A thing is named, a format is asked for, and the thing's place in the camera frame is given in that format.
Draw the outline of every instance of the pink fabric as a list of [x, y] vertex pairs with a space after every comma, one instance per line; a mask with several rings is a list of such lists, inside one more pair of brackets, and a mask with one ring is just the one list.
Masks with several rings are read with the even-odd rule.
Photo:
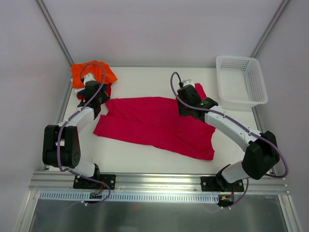
[[[206, 95], [200, 84], [196, 89]], [[111, 99], [101, 115], [97, 136], [152, 145], [196, 159], [212, 160], [211, 137], [215, 128], [190, 116], [180, 117], [177, 101], [161, 97]]]

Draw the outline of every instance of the black mounting plate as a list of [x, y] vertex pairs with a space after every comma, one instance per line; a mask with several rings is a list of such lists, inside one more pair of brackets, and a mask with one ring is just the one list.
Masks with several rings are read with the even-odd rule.
[[[104, 182], [105, 184], [110, 187], [111, 190], [115, 190], [115, 184], [116, 184], [116, 175], [111, 174], [100, 174], [98, 180]], [[93, 189], [98, 190], [101, 187], [100, 183], [86, 180], [82, 177], [77, 178], [75, 176], [73, 188], [74, 189]]]
[[[202, 176], [201, 177], [201, 186], [202, 186], [202, 192], [221, 192], [221, 190], [215, 188], [210, 183], [216, 182], [216, 176]], [[234, 192], [243, 192], [245, 189], [243, 187], [243, 181], [238, 180], [234, 183], [227, 183], [225, 186], [225, 192], [232, 192], [234, 187]]]

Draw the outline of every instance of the wire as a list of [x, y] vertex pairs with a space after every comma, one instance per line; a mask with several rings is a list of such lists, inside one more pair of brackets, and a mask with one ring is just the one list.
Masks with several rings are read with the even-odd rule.
[[272, 174], [265, 174], [266, 176], [270, 176], [270, 177], [273, 177], [273, 178], [285, 178], [288, 173], [289, 173], [289, 167], [288, 167], [288, 164], [286, 162], [286, 159], [285, 157], [283, 156], [283, 154], [280, 152], [280, 150], [272, 143], [270, 142], [269, 140], [253, 133], [253, 132], [250, 132], [250, 130], [245, 127], [244, 125], [242, 125], [241, 123], [237, 122], [235, 119], [231, 118], [229, 115], [225, 115], [224, 113], [222, 112], [219, 112], [219, 111], [216, 111], [216, 110], [211, 110], [211, 109], [204, 109], [204, 108], [198, 108], [198, 107], [194, 107], [194, 106], [191, 106], [191, 105], [188, 105], [187, 103], [185, 103], [183, 100], [180, 99], [180, 97], [177, 95], [175, 89], [174, 89], [174, 86], [173, 86], [173, 77], [174, 75], [177, 75], [178, 76], [178, 79], [179, 81], [182, 83], [182, 80], [178, 74], [178, 72], [173, 72], [171, 77], [170, 77], [170, 87], [176, 97], [176, 99], [181, 103], [183, 104], [184, 106], [188, 107], [188, 108], [191, 108], [191, 109], [194, 109], [194, 110], [201, 110], [201, 111], [206, 111], [206, 112], [212, 112], [212, 113], [215, 113], [215, 114], [218, 114], [218, 115], [221, 115], [221, 116], [224, 116], [226, 117], [227, 119], [229, 119], [230, 121], [234, 122], [236, 125], [238, 125], [240, 128], [242, 128], [245, 132], [247, 133], [250, 133], [250, 135], [262, 140], [263, 142], [269, 144], [280, 156], [280, 158], [282, 159], [282, 162], [284, 164], [284, 167], [285, 167], [285, 172], [283, 175], [272, 175]]
[[97, 65], [97, 66], [99, 66], [99, 67], [102, 68], [102, 70], [103, 70], [103, 72], [104, 72], [103, 81], [102, 81], [102, 84], [99, 86], [98, 90], [95, 92], [95, 94], [89, 99], [89, 101], [87, 101], [87, 102], [85, 103], [85, 105], [81, 108], [81, 110], [80, 110], [80, 111], [78, 110], [78, 111], [76, 111], [74, 114], [72, 114], [72, 115], [69, 117], [69, 119], [61, 126], [61, 128], [60, 128], [60, 130], [59, 130], [59, 134], [58, 134], [58, 139], [57, 139], [57, 162], [58, 162], [59, 170], [60, 170], [61, 172], [69, 171], [69, 172], [72, 173], [73, 175], [81, 176], [82, 178], [84, 178], [84, 179], [86, 179], [86, 180], [90, 180], [90, 181], [93, 181], [93, 182], [102, 184], [103, 186], [105, 186], [105, 187], [107, 188], [108, 194], [107, 194], [107, 196], [106, 196], [104, 199], [102, 199], [101, 201], [99, 201], [99, 202], [97, 202], [97, 203], [86, 203], [86, 204], [85, 204], [85, 205], [94, 206], [94, 205], [97, 205], [97, 204], [100, 204], [100, 203], [104, 202], [105, 200], [107, 200], [107, 199], [110, 197], [110, 195], [111, 195], [111, 189], [110, 189], [110, 187], [109, 187], [107, 184], [105, 184], [104, 182], [102, 182], [102, 181], [95, 180], [95, 179], [89, 178], [89, 177], [84, 176], [84, 175], [80, 175], [79, 173], [76, 173], [76, 172], [74, 172], [74, 171], [72, 171], [72, 170], [69, 170], [69, 169], [63, 169], [63, 168], [62, 168], [62, 165], [61, 165], [61, 158], [60, 158], [60, 142], [61, 142], [61, 135], [62, 135], [63, 129], [65, 128], [65, 126], [66, 126], [75, 116], [77, 116], [81, 111], [83, 111], [83, 110], [89, 105], [89, 103], [97, 96], [97, 94], [101, 91], [101, 89], [102, 89], [102, 87], [103, 87], [103, 85], [104, 85], [105, 79], [106, 79], [106, 72], [105, 72], [104, 67], [103, 67], [102, 65], [100, 65], [100, 64], [97, 64], [97, 63], [88, 63], [88, 64], [86, 64], [86, 65], [82, 68], [82, 70], [81, 70], [81, 72], [80, 72], [80, 79], [82, 79], [82, 74], [83, 74], [84, 69], [85, 69], [87, 66], [89, 66], [89, 65]]

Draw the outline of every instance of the glass panel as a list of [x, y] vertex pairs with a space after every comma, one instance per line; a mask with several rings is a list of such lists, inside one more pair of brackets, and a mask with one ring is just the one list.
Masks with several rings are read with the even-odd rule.
[[[31, 232], [287, 232], [277, 196], [247, 195], [231, 210], [215, 204], [40, 200]], [[46, 216], [40, 211], [53, 214]]]

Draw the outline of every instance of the perforated basket bottom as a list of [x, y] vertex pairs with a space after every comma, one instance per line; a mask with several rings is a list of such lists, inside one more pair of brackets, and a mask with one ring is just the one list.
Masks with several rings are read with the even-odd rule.
[[221, 95], [226, 100], [249, 101], [246, 76], [242, 71], [221, 70]]

